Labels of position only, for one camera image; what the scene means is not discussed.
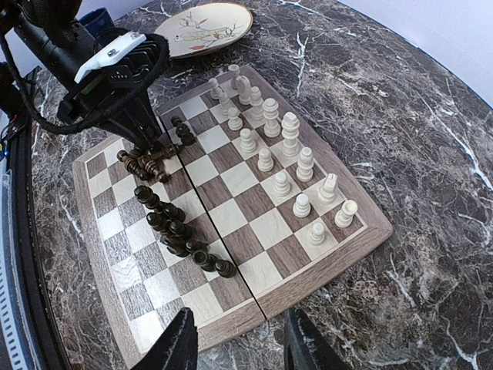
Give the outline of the dark chess piece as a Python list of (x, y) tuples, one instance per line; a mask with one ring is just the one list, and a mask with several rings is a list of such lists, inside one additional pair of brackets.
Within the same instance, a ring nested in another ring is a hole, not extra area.
[(176, 146), (175, 144), (171, 144), (169, 146), (159, 148), (150, 153), (144, 153), (142, 156), (138, 157), (138, 163), (141, 167), (144, 167), (145, 163), (147, 163), (150, 160), (158, 161), (158, 160), (170, 159), (173, 156), (175, 156), (179, 151), (180, 151), (179, 146)]

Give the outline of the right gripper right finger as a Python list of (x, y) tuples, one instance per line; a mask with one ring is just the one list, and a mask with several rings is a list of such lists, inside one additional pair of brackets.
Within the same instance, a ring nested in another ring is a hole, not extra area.
[(286, 312), (283, 359), (285, 369), (349, 369), (299, 308)]

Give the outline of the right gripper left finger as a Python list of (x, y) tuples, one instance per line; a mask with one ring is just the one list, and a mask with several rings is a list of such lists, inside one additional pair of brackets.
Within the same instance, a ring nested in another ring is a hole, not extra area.
[(193, 311), (181, 308), (134, 370), (197, 369), (198, 332)]

